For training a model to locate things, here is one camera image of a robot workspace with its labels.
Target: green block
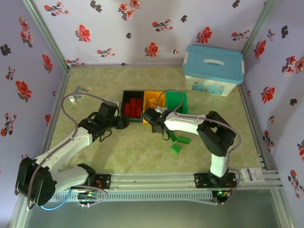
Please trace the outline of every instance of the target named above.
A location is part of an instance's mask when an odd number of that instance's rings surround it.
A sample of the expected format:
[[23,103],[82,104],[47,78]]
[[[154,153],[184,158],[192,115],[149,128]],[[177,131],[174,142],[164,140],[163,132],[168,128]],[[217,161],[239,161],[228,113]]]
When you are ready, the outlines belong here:
[[186,137],[179,137],[179,138],[177,139],[177,141],[178,141],[179,143],[190,144],[191,139],[190,139],[190,138],[186,138]]
[[178,145],[178,144],[174,144],[172,147],[171,147],[171,150],[178,154],[178,152],[181,150],[181,147]]
[[169,137],[171,139],[172,142],[176,142],[177,141],[177,137],[175,136],[175,134],[173,132],[169,132]]

